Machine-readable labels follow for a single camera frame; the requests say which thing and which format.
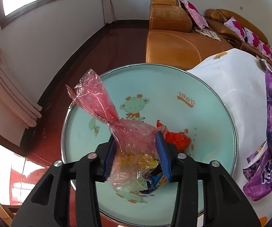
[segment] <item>leather sofa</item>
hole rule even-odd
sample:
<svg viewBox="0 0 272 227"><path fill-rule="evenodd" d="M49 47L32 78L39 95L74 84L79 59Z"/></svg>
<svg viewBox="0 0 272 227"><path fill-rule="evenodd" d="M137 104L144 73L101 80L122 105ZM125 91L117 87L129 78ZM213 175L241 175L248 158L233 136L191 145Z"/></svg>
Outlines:
<svg viewBox="0 0 272 227"><path fill-rule="evenodd" d="M220 38L222 41L196 33L178 0L151 0L147 63L192 69L207 57L233 48L227 36Z"/></svg>
<svg viewBox="0 0 272 227"><path fill-rule="evenodd" d="M235 43L236 48L245 51L253 56L259 56L260 58L265 59L268 63L272 65L272 61L269 58L265 57L260 51L258 51L248 43L243 42L235 32L223 25L231 17L234 17L242 27L248 28L253 33L255 33L262 42L268 44L267 37L264 35L264 33L258 27L250 23L247 19L243 18L237 13L225 9L207 9L204 16L208 22L208 25L218 34L227 36L229 41Z"/></svg>

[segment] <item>purple fabric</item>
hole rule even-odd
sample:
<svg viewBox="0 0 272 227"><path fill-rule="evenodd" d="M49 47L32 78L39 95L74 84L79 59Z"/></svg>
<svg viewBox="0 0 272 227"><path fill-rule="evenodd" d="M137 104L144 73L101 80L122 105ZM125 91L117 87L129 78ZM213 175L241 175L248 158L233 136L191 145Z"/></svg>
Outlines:
<svg viewBox="0 0 272 227"><path fill-rule="evenodd" d="M272 69L267 65L265 72L267 89L267 143L268 148L260 159L251 167L243 169L243 174L248 180L244 185L244 193L253 201L258 201L272 191ZM247 158L250 162L262 147L259 147Z"/></svg>

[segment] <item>cartoon bear print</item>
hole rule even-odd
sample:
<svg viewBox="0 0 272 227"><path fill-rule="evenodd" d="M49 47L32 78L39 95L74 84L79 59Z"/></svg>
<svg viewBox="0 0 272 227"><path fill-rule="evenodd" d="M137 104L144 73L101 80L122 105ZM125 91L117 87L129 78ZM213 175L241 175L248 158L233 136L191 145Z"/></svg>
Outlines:
<svg viewBox="0 0 272 227"><path fill-rule="evenodd" d="M120 109L124 109L128 112L126 119L128 120L144 120L145 117L140 117L140 111L149 103L148 98L142 98L141 94L138 94L137 97L126 98L126 102L120 106Z"/></svg>

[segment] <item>pink plastic bag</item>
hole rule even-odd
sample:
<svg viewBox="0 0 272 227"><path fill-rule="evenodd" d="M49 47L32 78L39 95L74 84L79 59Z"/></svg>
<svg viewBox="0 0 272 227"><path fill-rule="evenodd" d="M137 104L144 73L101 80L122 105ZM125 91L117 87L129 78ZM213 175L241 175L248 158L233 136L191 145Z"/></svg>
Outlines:
<svg viewBox="0 0 272 227"><path fill-rule="evenodd" d="M141 175L159 164L155 146L156 129L139 120L119 119L114 103L99 76L90 69L72 90L66 86L69 96L95 119L108 124L117 141L117 153L110 178L114 189L121 189L135 182Z"/></svg>

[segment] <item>red wooden floor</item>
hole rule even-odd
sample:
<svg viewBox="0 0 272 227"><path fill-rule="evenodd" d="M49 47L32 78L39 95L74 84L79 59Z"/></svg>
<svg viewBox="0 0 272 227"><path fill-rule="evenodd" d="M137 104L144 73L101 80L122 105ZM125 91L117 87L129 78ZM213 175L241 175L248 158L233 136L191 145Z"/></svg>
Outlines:
<svg viewBox="0 0 272 227"><path fill-rule="evenodd" d="M61 129L71 103L65 84L74 87L90 68L102 74L118 66L145 62L147 34L148 29L143 29L143 25L138 26L131 23L128 26L127 24L111 26L103 35L95 39L63 77L49 98L49 103L43 107L43 117L39 121L31 142L23 175L16 175L15 171L11 174L13 183L21 182L20 200L13 201L13 204L22 202L48 167L54 161L61 159ZM73 189L71 189L69 207L70 226L75 226L75 192ZM102 224L103 227L117 226L106 219L102 219Z"/></svg>

